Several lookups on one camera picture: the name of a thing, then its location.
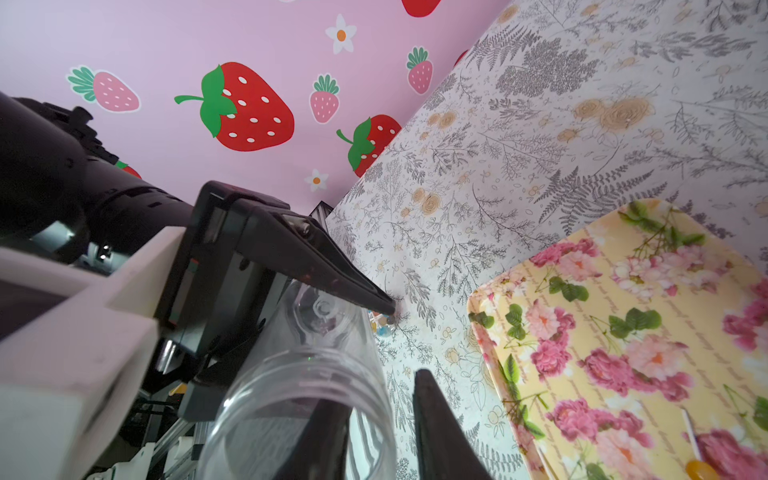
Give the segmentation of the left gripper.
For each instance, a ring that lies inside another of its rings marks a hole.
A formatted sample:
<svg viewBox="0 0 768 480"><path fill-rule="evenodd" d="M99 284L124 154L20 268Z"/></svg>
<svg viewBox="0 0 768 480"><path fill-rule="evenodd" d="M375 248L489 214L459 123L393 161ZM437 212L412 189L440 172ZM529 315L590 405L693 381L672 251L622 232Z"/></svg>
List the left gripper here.
<svg viewBox="0 0 768 480"><path fill-rule="evenodd" d="M179 416L213 420L259 336L283 274L367 310L396 302L357 269L312 217L273 196L207 182L156 310L165 345L182 359L158 360L157 379L187 385Z"/></svg>

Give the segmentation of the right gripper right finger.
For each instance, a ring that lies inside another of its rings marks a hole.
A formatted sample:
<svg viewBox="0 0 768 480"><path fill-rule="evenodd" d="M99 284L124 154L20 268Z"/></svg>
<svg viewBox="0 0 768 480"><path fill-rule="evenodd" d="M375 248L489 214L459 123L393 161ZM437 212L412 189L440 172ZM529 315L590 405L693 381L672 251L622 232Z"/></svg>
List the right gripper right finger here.
<svg viewBox="0 0 768 480"><path fill-rule="evenodd" d="M415 374L412 406L421 479L491 479L427 369Z"/></svg>

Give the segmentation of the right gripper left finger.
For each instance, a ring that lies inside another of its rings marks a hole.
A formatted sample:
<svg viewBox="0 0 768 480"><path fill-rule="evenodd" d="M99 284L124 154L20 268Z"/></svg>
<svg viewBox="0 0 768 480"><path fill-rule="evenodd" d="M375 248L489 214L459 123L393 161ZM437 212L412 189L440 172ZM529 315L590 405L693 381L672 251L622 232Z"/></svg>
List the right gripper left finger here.
<svg viewBox="0 0 768 480"><path fill-rule="evenodd" d="M319 400L274 479L344 479L352 408Z"/></svg>

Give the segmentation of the clear candy jar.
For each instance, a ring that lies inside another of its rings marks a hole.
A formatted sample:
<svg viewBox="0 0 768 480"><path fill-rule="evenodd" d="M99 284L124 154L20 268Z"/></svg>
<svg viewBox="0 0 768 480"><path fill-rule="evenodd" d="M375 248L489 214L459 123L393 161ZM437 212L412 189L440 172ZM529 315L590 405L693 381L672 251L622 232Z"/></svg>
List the clear candy jar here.
<svg viewBox="0 0 768 480"><path fill-rule="evenodd" d="M344 479L393 479L396 440L363 308L293 281L226 394L200 479L274 479L319 400L352 408Z"/></svg>

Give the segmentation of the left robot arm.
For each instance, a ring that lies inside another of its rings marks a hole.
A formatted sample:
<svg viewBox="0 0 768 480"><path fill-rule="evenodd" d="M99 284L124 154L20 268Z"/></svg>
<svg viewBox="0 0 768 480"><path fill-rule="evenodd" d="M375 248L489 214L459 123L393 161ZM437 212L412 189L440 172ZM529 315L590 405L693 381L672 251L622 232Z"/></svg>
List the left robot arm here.
<svg viewBox="0 0 768 480"><path fill-rule="evenodd" d="M183 236L152 293L160 329L143 389L183 382L179 415L214 419L290 280L382 314L395 301L314 218L210 181L194 204L119 169L90 113L1 99L1 242L113 274L168 227Z"/></svg>

